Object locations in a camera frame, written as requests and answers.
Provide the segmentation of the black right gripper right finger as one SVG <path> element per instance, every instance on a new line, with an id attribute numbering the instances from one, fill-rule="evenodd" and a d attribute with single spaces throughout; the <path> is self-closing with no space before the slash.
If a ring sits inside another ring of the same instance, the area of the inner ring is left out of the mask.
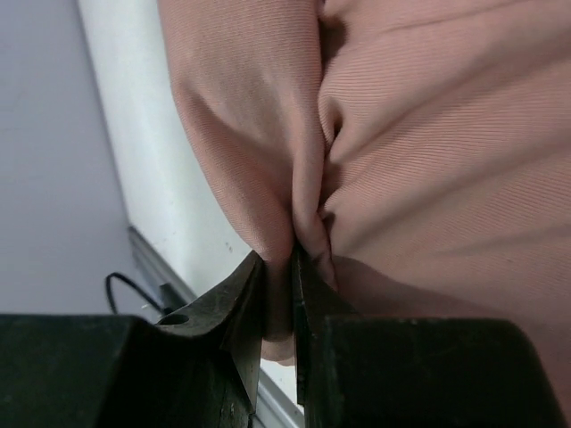
<path id="1" fill-rule="evenodd" d="M 365 316 L 291 258 L 297 401 L 309 427 L 561 427 L 529 339 L 505 320 Z"/>

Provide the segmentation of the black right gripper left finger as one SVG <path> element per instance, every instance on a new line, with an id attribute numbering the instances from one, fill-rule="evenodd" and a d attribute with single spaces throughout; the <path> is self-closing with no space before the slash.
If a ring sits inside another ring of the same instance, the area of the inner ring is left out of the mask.
<path id="1" fill-rule="evenodd" d="M 4 427 L 249 427 L 264 265 L 151 324 L 134 316 L 4 315 Z"/>

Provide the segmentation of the pink printed t-shirt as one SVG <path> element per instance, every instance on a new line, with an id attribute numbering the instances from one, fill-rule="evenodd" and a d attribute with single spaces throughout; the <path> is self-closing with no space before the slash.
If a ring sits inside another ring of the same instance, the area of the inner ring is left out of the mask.
<path id="1" fill-rule="evenodd" d="M 516 321 L 570 369 L 567 1 L 161 1 L 178 115 L 267 262 L 293 357 L 301 244 L 366 311 Z"/>

